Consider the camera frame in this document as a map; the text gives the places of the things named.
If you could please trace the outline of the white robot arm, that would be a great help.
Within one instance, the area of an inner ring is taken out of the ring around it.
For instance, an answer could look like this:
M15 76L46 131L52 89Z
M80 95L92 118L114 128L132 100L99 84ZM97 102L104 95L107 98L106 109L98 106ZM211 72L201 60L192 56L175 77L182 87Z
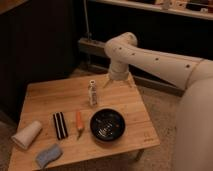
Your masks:
M174 171L213 171L213 61L137 47L131 32L108 40L109 78L125 80L131 65L184 91L177 109Z

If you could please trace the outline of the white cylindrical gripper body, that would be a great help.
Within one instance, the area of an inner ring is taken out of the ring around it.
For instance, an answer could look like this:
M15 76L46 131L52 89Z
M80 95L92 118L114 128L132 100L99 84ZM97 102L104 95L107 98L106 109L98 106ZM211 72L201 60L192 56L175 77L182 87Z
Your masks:
M120 61L112 60L109 65L108 73L111 80L126 80L129 75L129 65Z

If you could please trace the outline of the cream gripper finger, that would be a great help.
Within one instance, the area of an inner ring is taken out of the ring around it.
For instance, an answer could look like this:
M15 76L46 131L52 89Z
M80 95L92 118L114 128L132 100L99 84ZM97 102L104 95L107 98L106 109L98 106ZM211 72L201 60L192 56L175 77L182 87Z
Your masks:
M131 83L131 79L129 78L130 76L128 76L128 78L125 80L126 84L132 88L132 83Z
M108 78L108 79L107 79L107 81L105 82L103 88L106 88L106 87L112 82L112 79L111 79L109 76L108 76L107 78Z

